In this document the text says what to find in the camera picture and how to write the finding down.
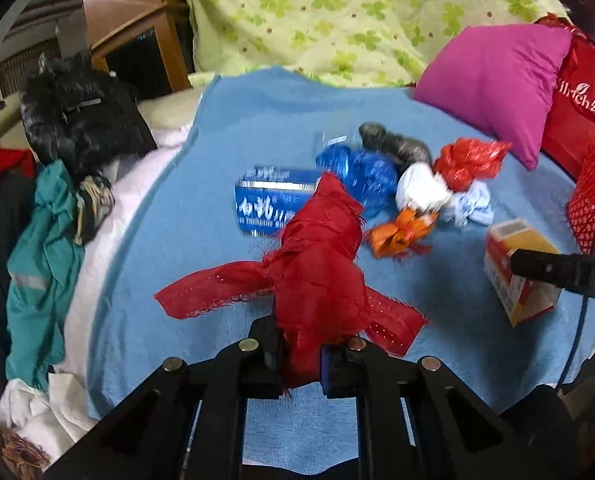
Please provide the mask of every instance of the wooden furniture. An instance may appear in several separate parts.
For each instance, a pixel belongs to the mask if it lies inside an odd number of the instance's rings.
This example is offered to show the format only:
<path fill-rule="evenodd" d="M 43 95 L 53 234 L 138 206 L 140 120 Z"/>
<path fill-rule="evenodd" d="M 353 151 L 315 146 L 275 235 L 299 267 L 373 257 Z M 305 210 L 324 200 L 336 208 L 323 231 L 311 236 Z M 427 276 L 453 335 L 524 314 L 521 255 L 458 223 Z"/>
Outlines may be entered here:
<path fill-rule="evenodd" d="M 184 0 L 84 0 L 84 13 L 96 68 L 115 70 L 107 60 L 110 53 L 154 33 L 170 90 L 190 87 L 187 74 L 193 69 L 189 66 L 191 56 L 183 51 L 177 34 L 177 29 L 190 30 L 189 7 Z M 132 82 L 131 70 L 127 75 L 117 72 Z"/>

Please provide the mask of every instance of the white cloth pile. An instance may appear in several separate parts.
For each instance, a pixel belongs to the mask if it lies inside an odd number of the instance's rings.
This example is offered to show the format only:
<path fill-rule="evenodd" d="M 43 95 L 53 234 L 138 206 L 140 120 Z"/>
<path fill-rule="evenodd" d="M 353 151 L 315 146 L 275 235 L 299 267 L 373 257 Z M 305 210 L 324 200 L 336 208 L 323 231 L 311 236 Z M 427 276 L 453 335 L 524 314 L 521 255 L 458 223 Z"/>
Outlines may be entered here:
<path fill-rule="evenodd" d="M 414 209 L 428 213 L 443 210 L 445 222 L 455 222 L 458 227 L 466 226 L 468 220 L 483 225 L 493 223 L 491 192 L 481 180 L 474 180 L 468 190 L 453 193 L 444 178 L 433 174 L 424 162 L 412 164 L 397 183 L 395 194 L 397 208 Z"/>
<path fill-rule="evenodd" d="M 180 152 L 190 128 L 190 124 L 185 124 L 172 130 L 153 130 L 158 149 L 148 153 L 114 184 L 113 210 L 100 226 L 95 238 L 86 246 L 84 262 L 64 326 L 65 358 L 55 367 L 57 372 L 72 373 L 82 384 L 86 384 L 89 334 L 111 260 L 142 200 L 162 171 Z"/>
<path fill-rule="evenodd" d="M 9 381 L 0 399 L 0 426 L 43 450 L 53 464 L 97 420 L 86 415 L 86 391 L 72 374 L 49 374 L 49 391 Z"/>

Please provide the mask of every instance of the black fur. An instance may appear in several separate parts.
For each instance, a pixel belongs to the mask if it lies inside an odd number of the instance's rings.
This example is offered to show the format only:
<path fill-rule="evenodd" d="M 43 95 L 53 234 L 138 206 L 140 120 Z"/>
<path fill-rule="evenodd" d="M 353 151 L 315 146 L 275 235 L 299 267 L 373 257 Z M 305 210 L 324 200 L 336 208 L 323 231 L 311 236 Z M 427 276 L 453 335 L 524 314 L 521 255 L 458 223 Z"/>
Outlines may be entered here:
<path fill-rule="evenodd" d="M 118 155 L 144 156 L 156 148 L 129 87 L 91 69 L 85 56 L 46 62 L 20 100 L 26 137 L 40 162 L 60 158 L 75 185 Z"/>

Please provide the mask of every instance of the small cardboard box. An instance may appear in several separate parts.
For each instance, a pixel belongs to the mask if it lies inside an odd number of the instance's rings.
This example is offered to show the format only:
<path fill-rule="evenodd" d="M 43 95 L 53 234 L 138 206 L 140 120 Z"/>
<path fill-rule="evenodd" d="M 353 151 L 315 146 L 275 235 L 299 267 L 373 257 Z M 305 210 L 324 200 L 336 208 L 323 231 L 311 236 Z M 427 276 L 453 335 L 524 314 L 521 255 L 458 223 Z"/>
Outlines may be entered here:
<path fill-rule="evenodd" d="M 559 254 L 560 251 L 523 219 L 489 227 L 486 232 L 484 270 L 495 287 L 511 326 L 552 309 L 560 299 L 561 288 L 514 276 L 509 266 L 517 249 Z"/>

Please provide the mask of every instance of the red shopping bag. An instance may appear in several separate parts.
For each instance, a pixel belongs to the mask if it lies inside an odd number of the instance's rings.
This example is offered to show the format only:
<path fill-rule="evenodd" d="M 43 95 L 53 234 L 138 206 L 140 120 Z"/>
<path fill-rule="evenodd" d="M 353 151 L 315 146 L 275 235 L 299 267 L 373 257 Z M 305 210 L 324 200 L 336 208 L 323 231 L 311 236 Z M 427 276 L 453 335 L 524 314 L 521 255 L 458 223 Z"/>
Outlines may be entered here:
<path fill-rule="evenodd" d="M 579 28 L 553 14 L 538 23 L 567 28 L 573 35 L 546 118 L 542 149 L 577 180 L 589 152 L 590 134 L 595 134 L 595 43 Z"/>

